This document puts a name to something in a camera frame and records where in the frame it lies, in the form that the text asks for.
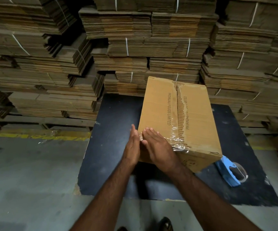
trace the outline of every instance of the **forearm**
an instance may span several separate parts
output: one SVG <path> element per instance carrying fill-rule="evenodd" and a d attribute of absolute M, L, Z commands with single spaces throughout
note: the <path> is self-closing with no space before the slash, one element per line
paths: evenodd
<path fill-rule="evenodd" d="M 71 231 L 114 230 L 126 186 L 134 166 L 122 159 Z"/>
<path fill-rule="evenodd" d="M 182 164 L 168 173 L 204 230 L 260 230 Z"/>

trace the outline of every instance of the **hand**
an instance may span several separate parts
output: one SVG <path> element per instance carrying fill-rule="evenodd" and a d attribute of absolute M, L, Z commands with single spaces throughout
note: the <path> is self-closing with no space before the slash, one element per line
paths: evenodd
<path fill-rule="evenodd" d="M 145 128 L 142 132 L 142 144 L 147 148 L 153 163 L 164 173 L 174 170 L 181 164 L 172 146 L 153 128 Z"/>
<path fill-rule="evenodd" d="M 122 160 L 128 161 L 132 166 L 135 166 L 138 163 L 140 157 L 140 137 L 139 133 L 135 128 L 135 125 L 132 124 L 130 130 L 129 140 L 125 146 Z"/>

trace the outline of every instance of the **left hand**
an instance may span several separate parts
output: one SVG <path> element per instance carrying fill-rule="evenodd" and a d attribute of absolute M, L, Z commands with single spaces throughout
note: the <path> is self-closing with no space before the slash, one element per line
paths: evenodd
<path fill-rule="evenodd" d="M 138 163 L 139 157 L 140 157 L 140 137 L 138 131 L 135 128 L 135 125 L 132 124 L 129 140 L 125 146 L 122 160 L 126 160 L 132 166 L 135 166 Z"/>

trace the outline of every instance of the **cardboard box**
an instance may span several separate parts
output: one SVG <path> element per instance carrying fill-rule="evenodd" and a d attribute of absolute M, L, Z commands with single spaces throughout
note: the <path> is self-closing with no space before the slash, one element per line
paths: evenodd
<path fill-rule="evenodd" d="M 138 127 L 152 127 L 172 145 L 180 160 L 198 172 L 220 160 L 222 151 L 204 85 L 149 77 Z M 151 163 L 141 148 L 140 161 Z"/>

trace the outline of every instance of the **yellow line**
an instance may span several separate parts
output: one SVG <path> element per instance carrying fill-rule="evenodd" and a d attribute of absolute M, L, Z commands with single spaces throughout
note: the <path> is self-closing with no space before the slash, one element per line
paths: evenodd
<path fill-rule="evenodd" d="M 52 130 L 7 130 L 0 131 L 0 137 L 42 140 L 87 141 L 90 132 L 52 131 Z"/>

